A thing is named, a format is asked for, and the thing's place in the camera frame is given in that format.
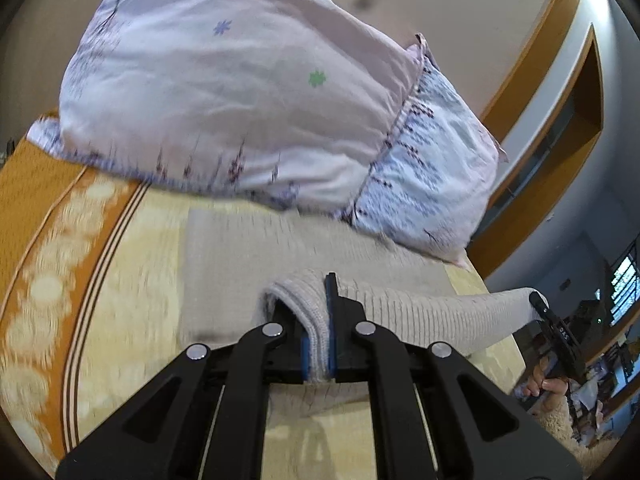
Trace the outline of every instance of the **bed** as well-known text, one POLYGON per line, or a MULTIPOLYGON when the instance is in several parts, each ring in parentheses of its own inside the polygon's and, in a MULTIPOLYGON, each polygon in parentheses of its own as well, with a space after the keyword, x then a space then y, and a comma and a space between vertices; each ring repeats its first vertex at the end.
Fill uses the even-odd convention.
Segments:
MULTIPOLYGON (((180 240, 192 207, 259 208, 54 160, 25 140, 0 171, 0 407, 50 475, 181 351, 180 240)), ((474 270, 446 274, 457 294, 486 291, 474 270)), ((470 359, 504 391, 524 371, 512 336, 470 359)), ((270 429, 262 477, 375 478, 368 402, 270 429)))

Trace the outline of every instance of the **pillow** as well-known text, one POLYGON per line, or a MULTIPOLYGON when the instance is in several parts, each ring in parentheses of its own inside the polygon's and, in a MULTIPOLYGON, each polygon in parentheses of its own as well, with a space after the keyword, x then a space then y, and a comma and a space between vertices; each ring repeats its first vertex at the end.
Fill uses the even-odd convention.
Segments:
POLYGON ((62 152, 174 189, 334 212, 419 72, 331 0, 104 0, 63 79, 62 152))

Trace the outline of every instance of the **hand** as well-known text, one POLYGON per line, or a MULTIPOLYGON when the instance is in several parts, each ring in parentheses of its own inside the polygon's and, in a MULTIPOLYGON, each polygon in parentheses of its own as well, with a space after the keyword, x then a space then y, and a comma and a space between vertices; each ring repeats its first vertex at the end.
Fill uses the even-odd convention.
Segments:
POLYGON ((566 378, 547 379, 545 377, 544 370, 548 364, 547 357, 540 359, 540 362, 533 368, 527 386, 523 389, 524 394, 534 397, 539 397, 542 391, 550 393, 542 403, 542 410, 545 412, 551 412, 558 407, 569 387, 566 378))

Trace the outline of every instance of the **mattress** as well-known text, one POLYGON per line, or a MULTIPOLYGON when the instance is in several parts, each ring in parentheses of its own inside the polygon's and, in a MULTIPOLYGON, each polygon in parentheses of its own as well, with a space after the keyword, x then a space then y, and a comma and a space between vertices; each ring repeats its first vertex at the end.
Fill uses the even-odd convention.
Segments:
MULTIPOLYGON (((22 141, 0 171, 0 407, 51 475, 59 460, 181 352, 180 247, 192 207, 260 206, 175 194, 54 160, 22 141)), ((486 289, 442 264, 457 294, 486 289)), ((504 391, 512 336, 473 354, 504 391)), ((265 479, 372 479, 369 403, 271 428, 265 479)))

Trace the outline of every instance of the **wooden trim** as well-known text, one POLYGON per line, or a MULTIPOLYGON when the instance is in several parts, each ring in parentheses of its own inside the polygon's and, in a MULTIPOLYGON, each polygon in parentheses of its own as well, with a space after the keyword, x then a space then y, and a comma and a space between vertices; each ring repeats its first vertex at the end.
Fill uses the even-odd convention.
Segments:
POLYGON ((638 392, 640 392, 640 374, 636 375, 627 386, 605 402, 602 409, 604 419, 609 420, 620 408, 633 399, 638 392))
POLYGON ((640 300, 636 301, 614 326, 609 327, 600 339, 582 350, 586 363, 593 365, 604 352, 609 350, 631 328, 638 318, 640 318, 640 300))
MULTIPOLYGON (((468 256, 482 278, 494 272, 548 216, 580 173, 596 145, 602 130, 603 115, 602 80, 598 75, 601 72, 600 57, 597 50, 591 27, 580 53, 580 62, 574 68, 574 73, 577 73, 573 86, 574 116, 522 192, 469 245, 468 256)), ((563 95, 568 96, 569 92, 563 92, 563 95)), ((564 102, 558 102, 556 109, 559 110, 563 105, 564 102)))
POLYGON ((482 114, 482 123, 498 141, 504 140, 538 90, 564 43, 579 3, 551 1, 539 30, 482 114))
MULTIPOLYGON (((574 89, 575 82, 578 79, 578 76, 580 75, 580 71, 582 70, 582 67, 584 66, 584 61, 586 60, 587 54, 589 53, 591 40, 593 40, 593 38, 594 38, 594 32, 593 32, 593 26, 592 26, 589 31, 587 41, 585 42, 582 48, 582 52, 580 53, 580 57, 578 58, 578 61, 575 65, 574 71, 572 72, 571 77, 569 78, 569 81, 566 87, 564 88, 564 91, 562 92, 562 95, 558 99, 558 104, 556 104, 556 107, 554 108, 554 110, 551 112, 551 114, 545 121, 545 124, 543 124, 542 128, 540 128, 538 134, 536 135, 536 138, 533 139, 533 142, 527 148, 527 151, 520 157, 520 160, 509 172, 507 177, 500 183, 500 186, 498 186, 497 189, 494 191, 494 193, 491 195, 487 208, 490 208, 491 206, 493 206, 496 200, 500 198, 500 195, 504 192, 504 190, 507 189, 508 185, 511 182, 513 182, 513 179, 516 178, 518 173, 520 173, 520 170, 529 160, 531 155, 533 155, 533 152, 536 151, 536 148, 540 145, 540 142, 542 142, 542 139, 544 139, 546 134, 548 134, 549 128, 551 128, 551 125, 558 118, 558 114, 560 113, 560 110, 562 110, 562 107, 566 103, 566 100, 568 99, 569 94, 574 89)), ((598 53, 598 66, 599 65, 600 65, 600 54, 598 53)))

